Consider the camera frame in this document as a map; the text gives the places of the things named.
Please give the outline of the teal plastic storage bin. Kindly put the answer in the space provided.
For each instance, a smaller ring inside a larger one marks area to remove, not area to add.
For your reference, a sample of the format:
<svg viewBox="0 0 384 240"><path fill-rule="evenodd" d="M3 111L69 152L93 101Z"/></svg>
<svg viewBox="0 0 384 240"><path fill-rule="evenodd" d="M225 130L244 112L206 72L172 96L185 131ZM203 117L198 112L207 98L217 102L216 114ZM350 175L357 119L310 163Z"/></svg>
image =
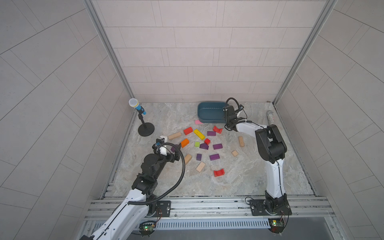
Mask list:
<svg viewBox="0 0 384 240"><path fill-rule="evenodd" d="M202 102L198 104L198 118L204 124L225 124L225 102Z"/></svg>

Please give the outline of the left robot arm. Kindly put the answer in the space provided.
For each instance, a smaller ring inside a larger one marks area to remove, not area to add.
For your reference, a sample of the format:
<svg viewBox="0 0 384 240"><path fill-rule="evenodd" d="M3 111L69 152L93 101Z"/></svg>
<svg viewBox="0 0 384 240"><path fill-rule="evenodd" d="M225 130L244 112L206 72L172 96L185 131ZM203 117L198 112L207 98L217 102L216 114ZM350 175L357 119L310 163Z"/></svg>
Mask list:
<svg viewBox="0 0 384 240"><path fill-rule="evenodd" d="M134 228L149 214L150 208L175 190L183 180L186 172L186 160L181 144L166 142L165 138L156 139L152 146L154 152L148 154L141 165L142 173L137 175L126 198L119 204L108 220L89 237L83 235L81 240L126 240ZM165 193L154 197L158 178L167 163L181 161L182 172L178 181Z"/></svg>

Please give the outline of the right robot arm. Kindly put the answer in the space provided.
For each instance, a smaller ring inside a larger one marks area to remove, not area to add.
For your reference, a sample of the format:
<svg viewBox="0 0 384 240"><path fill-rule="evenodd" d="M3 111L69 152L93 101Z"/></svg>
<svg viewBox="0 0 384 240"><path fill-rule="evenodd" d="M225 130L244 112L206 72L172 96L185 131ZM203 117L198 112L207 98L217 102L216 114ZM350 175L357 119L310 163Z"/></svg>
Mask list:
<svg viewBox="0 0 384 240"><path fill-rule="evenodd" d="M225 128L254 137L260 157L265 161L267 188L265 211L269 215L290 216L292 214L284 188L283 165L287 145L275 125L274 113L267 111L269 125L260 125L247 118L240 117L244 106L235 98L228 98L224 106Z"/></svg>

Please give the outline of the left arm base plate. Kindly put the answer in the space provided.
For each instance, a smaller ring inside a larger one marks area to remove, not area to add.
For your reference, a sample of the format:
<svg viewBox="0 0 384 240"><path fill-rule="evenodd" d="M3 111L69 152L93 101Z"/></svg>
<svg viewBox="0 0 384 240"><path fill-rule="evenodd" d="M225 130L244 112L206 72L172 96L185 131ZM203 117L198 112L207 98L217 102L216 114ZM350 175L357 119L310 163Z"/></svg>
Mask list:
<svg viewBox="0 0 384 240"><path fill-rule="evenodd" d="M158 201L149 205L149 212L147 217L160 218L169 217L171 211L171 201Z"/></svg>

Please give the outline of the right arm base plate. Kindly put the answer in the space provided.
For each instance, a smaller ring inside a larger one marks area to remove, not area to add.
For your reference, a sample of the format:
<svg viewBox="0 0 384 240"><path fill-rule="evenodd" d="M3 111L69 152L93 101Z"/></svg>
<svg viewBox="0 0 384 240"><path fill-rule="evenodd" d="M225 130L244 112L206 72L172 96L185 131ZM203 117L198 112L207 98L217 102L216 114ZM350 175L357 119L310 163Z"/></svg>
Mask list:
<svg viewBox="0 0 384 240"><path fill-rule="evenodd" d="M292 210L287 200L250 200L253 216L290 216Z"/></svg>

